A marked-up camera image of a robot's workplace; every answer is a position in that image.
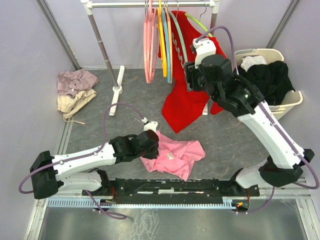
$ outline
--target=clothing tag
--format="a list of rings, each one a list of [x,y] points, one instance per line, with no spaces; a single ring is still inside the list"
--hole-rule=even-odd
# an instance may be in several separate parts
[[[166,156],[168,157],[169,160],[172,160],[175,158],[172,152],[167,153]]]

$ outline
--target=laundry basket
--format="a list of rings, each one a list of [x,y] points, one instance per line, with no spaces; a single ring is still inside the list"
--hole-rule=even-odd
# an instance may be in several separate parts
[[[235,52],[235,60],[236,65],[241,65],[243,59],[247,56],[263,56],[267,64],[273,63],[275,61],[284,61],[285,58],[275,49],[269,48],[256,48],[256,49],[244,49]],[[274,117],[279,120],[282,118],[287,112],[289,112],[294,106],[302,103],[303,97],[301,91],[288,91],[285,95],[281,105],[269,105],[271,112]]]

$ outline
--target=garment rack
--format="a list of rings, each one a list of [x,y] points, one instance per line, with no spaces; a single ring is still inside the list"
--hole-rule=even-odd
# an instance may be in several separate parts
[[[124,79],[125,74],[125,66],[120,66],[119,74],[116,78],[115,72],[112,68],[112,65],[110,63],[110,59],[107,54],[107,50],[105,48],[104,42],[101,38],[96,20],[94,18],[93,9],[95,8],[146,8],[149,6],[148,2],[92,2],[89,0],[81,0],[81,3],[84,6],[85,12],[88,15],[89,21],[91,23],[94,35],[96,37],[96,40],[98,42],[100,51],[102,53],[105,65],[111,75],[111,79],[113,81],[113,98],[112,98],[112,104],[115,104],[119,101],[120,94],[123,92],[122,88],[122,82]],[[219,11],[219,4],[220,0],[199,0],[199,1],[164,1],[161,3],[163,7],[210,7],[212,9],[211,11],[211,21],[210,21],[210,28],[215,27],[216,25],[216,19],[217,14]],[[154,1],[152,2],[153,7],[159,7],[159,2]],[[116,115],[117,106],[113,106],[110,109],[110,116]],[[203,110],[203,115],[208,115],[208,104],[205,105]]]

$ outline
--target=mauve cloth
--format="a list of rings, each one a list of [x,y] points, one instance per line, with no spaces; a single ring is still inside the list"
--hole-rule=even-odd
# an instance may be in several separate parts
[[[71,98],[74,98],[79,91],[92,89],[99,82],[95,75],[83,69],[60,72],[58,78],[59,94]]]
[[[199,141],[175,141],[160,131],[159,136],[159,156],[156,159],[140,157],[149,172],[158,170],[179,176],[183,180],[188,180],[195,161],[199,161],[206,156]]]

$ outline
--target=wall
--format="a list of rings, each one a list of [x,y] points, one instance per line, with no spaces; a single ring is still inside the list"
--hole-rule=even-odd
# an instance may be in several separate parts
[[[47,0],[60,28],[82,67],[104,67],[95,35],[80,0]],[[113,0],[130,2],[130,0]],[[235,49],[263,48],[277,27],[290,0],[221,0],[218,25],[230,28]],[[205,7],[180,7],[195,17]],[[143,68],[144,8],[96,8],[93,10],[111,64]],[[201,21],[210,26],[208,7]],[[230,56],[228,36],[216,33],[223,50]]]
[[[320,176],[320,80],[319,42],[320,1],[302,1],[286,26],[275,48],[282,52],[289,67],[289,77],[296,90],[302,91],[303,102],[283,117],[281,123],[295,141],[311,148],[315,157],[311,165]],[[309,185],[314,180],[304,169]],[[320,189],[311,191],[313,203],[320,216]]]
[[[57,75],[72,65],[35,0],[2,2],[0,29],[0,235],[21,240],[35,200],[18,185],[40,152],[56,149]]]

